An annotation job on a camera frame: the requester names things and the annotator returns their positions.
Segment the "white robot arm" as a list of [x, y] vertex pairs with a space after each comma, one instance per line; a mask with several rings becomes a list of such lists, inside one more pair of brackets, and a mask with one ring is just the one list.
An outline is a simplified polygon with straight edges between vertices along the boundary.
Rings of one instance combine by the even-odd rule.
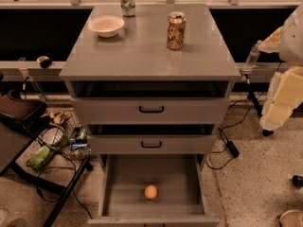
[[280, 128], [303, 102], [303, 4], [300, 4], [259, 46], [265, 53], [277, 53], [290, 68], [274, 73], [259, 121], [266, 131]]

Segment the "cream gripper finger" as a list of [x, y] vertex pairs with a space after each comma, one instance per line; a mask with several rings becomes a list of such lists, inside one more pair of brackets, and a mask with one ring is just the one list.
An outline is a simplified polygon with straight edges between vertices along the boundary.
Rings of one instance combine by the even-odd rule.
[[282, 27], [276, 29], [269, 37], [258, 45], [258, 50], [265, 53], [277, 53], [279, 51], [280, 34]]
[[275, 72], [259, 124], [264, 130], [275, 131], [287, 121], [294, 109], [303, 103], [303, 68], [293, 66], [284, 73]]

